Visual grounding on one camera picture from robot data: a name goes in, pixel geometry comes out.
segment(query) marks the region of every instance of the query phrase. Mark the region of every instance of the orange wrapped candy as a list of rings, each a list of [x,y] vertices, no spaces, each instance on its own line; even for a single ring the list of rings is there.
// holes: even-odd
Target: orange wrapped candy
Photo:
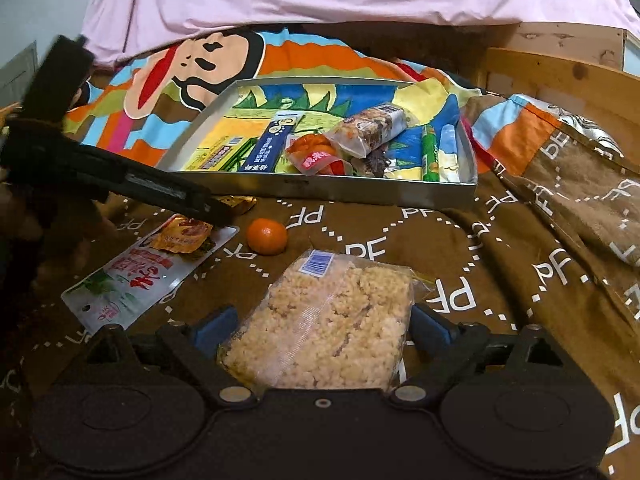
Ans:
[[[176,215],[149,244],[150,247],[171,253],[193,253],[211,234],[206,222]]]
[[[306,134],[286,149],[287,158],[302,174],[350,175],[351,164],[338,156],[338,151],[323,134]]]

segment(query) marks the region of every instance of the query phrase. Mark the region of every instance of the person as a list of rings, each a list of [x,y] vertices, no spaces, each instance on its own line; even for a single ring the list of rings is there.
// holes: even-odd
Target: person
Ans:
[[[0,110],[0,129],[14,107]],[[25,280],[43,290],[78,273],[87,262],[91,241],[115,230],[91,200],[64,190],[37,190],[39,202],[55,211],[44,228],[27,206],[24,190],[8,184],[7,177],[7,170],[0,168],[0,304],[9,291],[24,288]]]

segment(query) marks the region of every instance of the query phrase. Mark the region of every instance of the human hand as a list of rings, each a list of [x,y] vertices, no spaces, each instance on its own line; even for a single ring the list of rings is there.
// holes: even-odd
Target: human hand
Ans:
[[[112,234],[115,227],[91,200],[41,193],[40,201],[44,200],[54,213],[50,225],[44,228],[27,208],[20,191],[0,183],[0,237],[13,241],[14,253],[39,248],[39,254],[21,254],[19,258],[12,254],[12,260],[20,261],[21,265],[25,265],[25,260],[37,263],[37,270],[32,264],[24,272],[34,275],[33,288],[41,292],[65,276],[80,272],[88,261],[92,240]],[[40,243],[27,246],[16,244],[16,240]]]

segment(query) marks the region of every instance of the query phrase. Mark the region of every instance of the white snack packet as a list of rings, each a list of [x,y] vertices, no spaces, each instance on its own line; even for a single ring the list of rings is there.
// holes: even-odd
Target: white snack packet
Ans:
[[[341,120],[324,135],[350,155],[365,158],[377,147],[397,137],[414,121],[404,108],[383,103]]]
[[[128,328],[239,231],[214,230],[191,254],[149,247],[154,235],[175,217],[62,293],[62,301],[90,334],[110,323]]]

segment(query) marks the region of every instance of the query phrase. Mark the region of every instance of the colorful blanket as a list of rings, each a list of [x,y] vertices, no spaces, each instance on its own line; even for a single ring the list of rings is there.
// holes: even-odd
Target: colorful blanket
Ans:
[[[464,89],[438,70],[372,59],[338,41],[245,30],[187,40],[133,60],[115,75],[95,75],[65,127],[82,142],[156,164],[232,81],[276,75],[430,81],[433,112],[427,121],[433,135],[443,113],[458,114],[472,135],[479,167],[472,208],[432,211],[260,198],[238,218],[240,234],[130,330],[152,332],[169,319],[195,322],[228,303],[245,316],[310,244],[411,266],[433,277],[435,291],[427,301],[452,322],[482,322],[509,334],[532,322],[544,325],[614,410],[616,426],[603,471],[635,478],[640,466],[640,174],[620,157],[610,137],[589,136],[593,125],[581,133],[566,117],[561,121],[560,112],[521,96]],[[300,89],[296,92],[277,98],[254,93],[254,98],[256,105],[264,98],[281,107],[283,99],[304,99]],[[347,113],[348,107],[339,108],[344,102],[331,95],[321,102],[324,95],[313,105],[316,98],[309,95],[310,107]],[[444,103],[451,106],[451,95],[457,106],[447,110]],[[248,108],[255,110],[251,104]],[[119,235],[92,244],[86,274],[169,214],[118,197],[106,212]],[[244,230],[258,217],[287,225],[285,253],[258,256],[246,246]],[[28,439],[25,393],[41,394],[87,340],[60,300],[77,278],[59,283],[31,310],[25,307],[20,328],[5,338],[0,416],[11,447],[0,448],[10,449],[4,466],[11,474],[16,466],[35,467],[39,457]],[[417,370],[412,350],[406,347],[403,374]]]

